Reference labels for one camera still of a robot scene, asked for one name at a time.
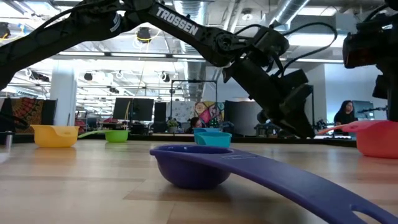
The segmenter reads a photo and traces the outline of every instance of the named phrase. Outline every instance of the red bowl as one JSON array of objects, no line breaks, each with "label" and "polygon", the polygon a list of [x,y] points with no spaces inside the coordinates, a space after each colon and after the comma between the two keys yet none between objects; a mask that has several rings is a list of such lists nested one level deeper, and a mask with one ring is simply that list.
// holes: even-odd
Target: red bowl
[{"label": "red bowl", "polygon": [[356,145],[365,156],[398,159],[398,123],[393,121],[355,121],[343,127],[356,133]]}]

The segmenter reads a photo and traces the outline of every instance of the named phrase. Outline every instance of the desk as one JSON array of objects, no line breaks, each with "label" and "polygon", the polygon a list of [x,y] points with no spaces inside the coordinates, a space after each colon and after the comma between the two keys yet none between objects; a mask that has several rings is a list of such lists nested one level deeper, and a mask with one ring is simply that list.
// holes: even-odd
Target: desk
[{"label": "desk", "polygon": [[[8,156],[0,149],[6,157],[0,163],[1,223],[324,223],[236,175],[211,191],[177,189],[149,155],[149,149],[163,144],[178,143],[80,140],[70,149],[14,144]],[[398,215],[398,160],[363,157],[354,148],[338,146],[231,147],[313,172]]]}]

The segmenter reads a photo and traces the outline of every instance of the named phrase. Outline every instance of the monitor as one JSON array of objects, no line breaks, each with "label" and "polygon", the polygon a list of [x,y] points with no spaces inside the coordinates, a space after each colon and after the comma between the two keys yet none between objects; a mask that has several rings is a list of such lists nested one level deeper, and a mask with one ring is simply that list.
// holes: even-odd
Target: monitor
[{"label": "monitor", "polygon": [[129,120],[130,107],[129,104],[132,98],[116,98],[113,108],[113,118]]},{"label": "monitor", "polygon": [[135,98],[132,101],[134,121],[152,121],[154,113],[154,100]]},{"label": "monitor", "polygon": [[373,102],[353,100],[353,105],[355,109],[356,118],[358,118],[359,120],[374,119],[374,111],[360,113],[363,110],[374,109]]}]

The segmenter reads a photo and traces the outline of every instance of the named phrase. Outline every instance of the mural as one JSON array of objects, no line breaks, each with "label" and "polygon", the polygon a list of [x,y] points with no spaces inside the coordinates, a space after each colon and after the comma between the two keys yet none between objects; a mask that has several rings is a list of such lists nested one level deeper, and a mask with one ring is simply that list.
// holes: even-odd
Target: mural
[{"label": "mural", "polygon": [[195,116],[199,117],[205,124],[211,121],[222,122],[224,120],[224,103],[204,101],[195,104]]},{"label": "mural", "polygon": [[[189,119],[195,116],[194,114],[195,102],[193,101],[174,101],[172,117],[178,122],[188,122]],[[167,103],[166,117],[170,116],[170,103]]]}]

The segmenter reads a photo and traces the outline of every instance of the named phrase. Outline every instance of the blue bowl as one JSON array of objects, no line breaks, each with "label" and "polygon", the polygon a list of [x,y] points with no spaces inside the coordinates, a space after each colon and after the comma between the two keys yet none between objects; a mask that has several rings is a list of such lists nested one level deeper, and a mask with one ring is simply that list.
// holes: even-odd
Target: blue bowl
[{"label": "blue bowl", "polygon": [[202,133],[202,132],[220,132],[218,128],[194,128],[193,133]]},{"label": "blue bowl", "polygon": [[231,137],[230,133],[202,132],[195,134],[195,142],[200,146],[229,147]]},{"label": "blue bowl", "polygon": [[[201,154],[226,154],[233,152],[231,149],[221,147],[171,145],[158,146],[151,150],[187,152]],[[219,168],[185,161],[172,156],[155,155],[162,176],[170,183],[183,189],[213,189],[224,182],[231,173]]]}]

